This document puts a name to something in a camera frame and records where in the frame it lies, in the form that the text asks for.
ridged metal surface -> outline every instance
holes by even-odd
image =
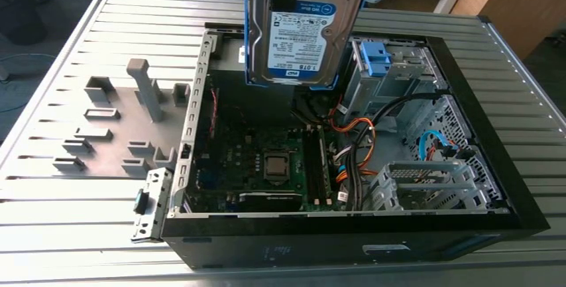
[[[371,10],[359,14],[356,29],[444,38],[551,225],[530,239],[499,243],[439,264],[193,272],[165,244],[129,243],[132,203],[143,180],[25,178],[28,171],[11,169],[16,160],[48,160],[17,156],[52,156],[59,149],[53,139],[71,133],[73,126],[68,122],[81,115],[73,113],[73,104],[87,98],[83,86],[91,76],[108,76],[113,85],[133,87],[125,73],[127,61],[145,58],[148,74],[160,87],[189,82],[204,22],[242,23],[242,17],[240,1],[93,1],[0,149],[0,175],[9,176],[0,183],[0,281],[52,282],[53,286],[79,281],[92,286],[95,280],[112,286],[116,282],[109,280],[125,280],[120,283],[125,286],[530,286],[534,282],[563,286],[563,118],[490,26],[472,17]]]

gray plastic tabs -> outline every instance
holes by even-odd
[[[161,102],[163,101],[163,93],[161,93],[161,90],[159,89],[159,84],[157,84],[156,79],[151,80],[151,87],[153,88],[153,91],[156,93],[157,101]],[[144,105],[145,102],[143,101],[140,91],[135,90],[133,93],[135,93],[135,97],[137,98],[137,102],[140,103],[140,105]]]
[[[116,108],[87,108],[84,116],[87,119],[119,119],[120,112]]]
[[[131,140],[127,142],[127,148],[135,156],[143,156],[153,153],[153,146],[149,141]]]
[[[79,172],[87,167],[76,156],[55,157],[53,166],[61,172]]]
[[[84,90],[93,103],[108,103],[107,93],[115,89],[107,77],[93,76],[88,79]]]
[[[151,120],[156,123],[161,120],[163,112],[159,106],[159,96],[156,95],[156,90],[148,77],[148,68],[149,64],[147,60],[132,58],[127,64],[125,71],[135,79],[143,103],[148,108]]]
[[[171,147],[169,155],[167,157],[163,155],[161,149],[157,147],[153,154],[153,163],[157,168],[175,169],[175,164],[177,163],[177,150],[175,150],[175,147]]]
[[[121,159],[121,168],[129,175],[145,177],[149,164],[144,158],[124,158]]]
[[[191,86],[187,83],[175,83],[172,90],[175,107],[184,107],[188,105],[189,94]]]
[[[112,132],[107,128],[79,127],[75,131],[76,138],[111,140],[112,136]]]
[[[68,153],[89,153],[93,151],[91,143],[84,138],[64,139],[61,146]]]

blue latch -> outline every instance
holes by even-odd
[[[391,54],[382,42],[362,42],[363,60],[371,77],[383,77],[391,68]]]

table leg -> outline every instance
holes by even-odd
[[[434,9],[435,13],[440,14],[448,14],[452,10],[454,5],[456,4],[458,0],[440,0],[439,4],[436,5],[436,8]]]

white label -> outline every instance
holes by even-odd
[[[238,62],[244,64],[246,63],[246,49],[244,46],[240,47],[240,52],[238,54]]]
[[[347,193],[346,192],[338,192],[338,201],[347,202]]]
[[[336,109],[340,113],[346,113],[347,111],[347,108],[342,104],[338,105]]]
[[[303,72],[319,71],[326,50],[322,32],[334,21],[335,10],[331,4],[299,1],[300,13],[271,13],[267,67],[287,70],[282,77],[303,77]]]

